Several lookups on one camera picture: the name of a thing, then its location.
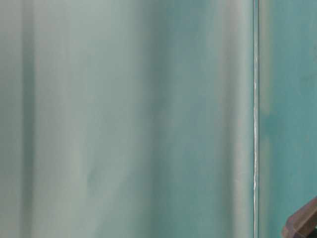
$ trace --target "curtain fold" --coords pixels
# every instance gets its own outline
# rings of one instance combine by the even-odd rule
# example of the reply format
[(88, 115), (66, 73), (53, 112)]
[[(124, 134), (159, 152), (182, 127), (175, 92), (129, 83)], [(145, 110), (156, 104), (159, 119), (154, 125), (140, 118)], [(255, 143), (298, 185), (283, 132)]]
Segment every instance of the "curtain fold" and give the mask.
[(0, 16), (1, 237), (253, 237), (253, 1)]

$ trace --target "teal curtain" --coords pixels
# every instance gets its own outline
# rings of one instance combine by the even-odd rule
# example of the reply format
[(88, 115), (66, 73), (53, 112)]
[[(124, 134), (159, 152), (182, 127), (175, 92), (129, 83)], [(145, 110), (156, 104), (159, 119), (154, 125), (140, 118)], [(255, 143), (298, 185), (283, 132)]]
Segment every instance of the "teal curtain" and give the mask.
[(0, 1), (0, 237), (279, 237), (316, 194), (316, 10)]

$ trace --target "teal wall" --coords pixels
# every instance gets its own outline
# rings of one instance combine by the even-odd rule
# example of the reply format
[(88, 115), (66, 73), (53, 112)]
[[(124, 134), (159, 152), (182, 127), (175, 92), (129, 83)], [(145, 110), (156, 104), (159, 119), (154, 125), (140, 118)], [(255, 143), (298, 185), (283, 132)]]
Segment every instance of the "teal wall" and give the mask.
[(317, 2), (260, 1), (260, 238), (317, 194)]

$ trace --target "dark object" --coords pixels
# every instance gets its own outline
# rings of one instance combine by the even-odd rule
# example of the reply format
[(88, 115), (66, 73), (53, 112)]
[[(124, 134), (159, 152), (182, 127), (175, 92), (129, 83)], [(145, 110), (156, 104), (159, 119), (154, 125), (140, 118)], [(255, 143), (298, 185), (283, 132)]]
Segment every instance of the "dark object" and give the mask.
[(316, 225), (317, 197), (287, 219), (282, 236), (284, 238), (317, 238)]

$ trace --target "fabric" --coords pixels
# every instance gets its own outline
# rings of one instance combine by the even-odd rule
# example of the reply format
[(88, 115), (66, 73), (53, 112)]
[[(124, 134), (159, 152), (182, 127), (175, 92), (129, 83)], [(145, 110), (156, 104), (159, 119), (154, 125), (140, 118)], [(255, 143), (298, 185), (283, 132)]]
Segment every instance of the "fabric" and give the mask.
[(0, 1), (0, 237), (279, 237), (316, 195), (317, 3), (257, 7)]

